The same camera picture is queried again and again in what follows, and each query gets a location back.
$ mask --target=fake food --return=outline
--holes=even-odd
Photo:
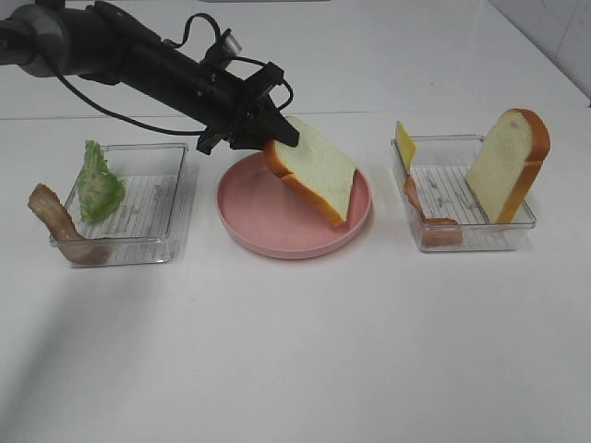
[[[100,222],[106,219],[117,210],[125,195],[125,184],[109,171],[101,145],[88,140],[78,180],[82,220]]]

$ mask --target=plastic tray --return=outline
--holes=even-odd
[[[426,222],[404,192],[408,173],[395,141],[394,176],[403,197],[416,244],[422,251],[493,251],[519,247],[536,226],[536,217],[524,201],[511,223],[489,223],[464,174],[483,141],[480,135],[412,136],[418,151],[410,175],[416,184],[426,218],[448,218],[455,224]]]
[[[82,221],[78,179],[65,207],[85,240],[56,241],[73,267],[164,263],[177,256],[187,232],[197,168],[187,165],[186,144],[104,146],[110,171],[126,184],[116,212],[97,223]]]

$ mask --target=white bread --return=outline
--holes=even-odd
[[[287,117],[299,132],[297,146],[277,140],[265,146],[269,169],[337,227],[347,220],[353,177],[357,166],[317,129]]]
[[[490,129],[466,182],[490,223],[509,223],[550,149],[549,133],[532,111],[510,109]]]

